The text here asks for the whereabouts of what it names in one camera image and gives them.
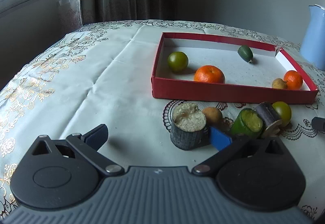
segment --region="orange fruit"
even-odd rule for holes
[[[217,67],[202,66],[195,72],[194,81],[208,83],[225,83],[225,75]]]
[[[287,73],[285,73],[283,81],[287,83],[288,89],[297,90],[303,85],[302,76],[294,70],[289,70]]]

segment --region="white tablecloth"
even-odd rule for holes
[[[303,67],[320,92],[313,105],[291,106],[292,127],[281,138],[307,179],[299,206],[312,218],[324,212],[325,135],[310,123],[315,116],[325,117],[325,72],[299,56],[299,45],[279,37],[219,24],[147,20],[82,27],[25,65],[1,91],[1,217],[16,207],[10,178],[40,134],[64,139],[105,123],[109,139],[99,152],[123,167],[185,165],[191,169],[216,153],[212,146],[182,151],[170,141],[171,110],[181,101],[154,99],[150,82],[162,32],[226,35],[281,45]],[[220,108],[228,125],[243,106],[254,107],[198,104]]]

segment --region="cardboard box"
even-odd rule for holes
[[[245,62],[237,53],[241,45],[248,45],[254,54],[254,64]],[[170,53],[182,51],[188,56],[188,67],[173,73],[167,63]],[[225,75],[225,84],[195,82],[195,71],[213,65]],[[300,90],[271,88],[276,78],[283,78],[288,70],[296,70],[303,77]],[[312,104],[317,86],[295,60],[283,49],[271,44],[246,39],[196,34],[163,33],[152,71],[154,98],[194,101],[223,101],[261,103],[284,101],[288,104]]]

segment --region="blue pitcher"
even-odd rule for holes
[[[325,9],[310,5],[310,23],[300,53],[310,63],[325,71]]]

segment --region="floral pattern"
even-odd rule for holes
[[[38,55],[29,64],[25,65],[17,73],[7,86],[0,92],[0,147],[1,159],[3,160],[4,177],[0,179],[0,218],[8,215],[11,210],[17,207],[14,197],[9,192],[10,178],[17,167],[14,160],[15,146],[19,144],[19,138],[15,130],[23,119],[30,115],[32,110],[42,102],[51,100],[54,93],[58,93],[58,88],[53,85],[53,80],[57,75],[68,73],[71,64],[79,64],[87,60],[87,50],[95,47],[100,42],[109,41],[108,32],[123,31],[130,28],[139,29],[141,26],[158,27],[162,31],[184,31],[195,30],[201,33],[226,35],[232,37],[257,40],[270,43],[287,50],[291,56],[297,60],[299,65],[306,71],[319,88],[316,101],[307,104],[303,111],[308,112],[308,118],[301,118],[299,122],[293,122],[280,132],[284,139],[299,141],[303,137],[310,140],[317,135],[323,136],[323,132],[314,130],[310,121],[312,116],[317,116],[318,112],[324,108],[325,103],[325,71],[316,69],[308,62],[304,62],[299,56],[300,44],[294,44],[280,37],[264,35],[255,31],[238,29],[222,24],[185,22],[185,21],[116,21],[89,24],[81,27],[75,32],[67,34],[56,45],[50,47],[42,54]],[[163,111],[163,123],[167,130],[170,130],[170,114],[172,109],[184,101],[170,101]],[[252,104],[226,103],[226,102],[201,102],[199,107],[214,106],[221,109],[225,114],[225,128],[229,128],[237,114],[244,106],[253,107]],[[324,205],[318,208],[303,206],[305,214],[312,218],[317,218],[323,212]]]

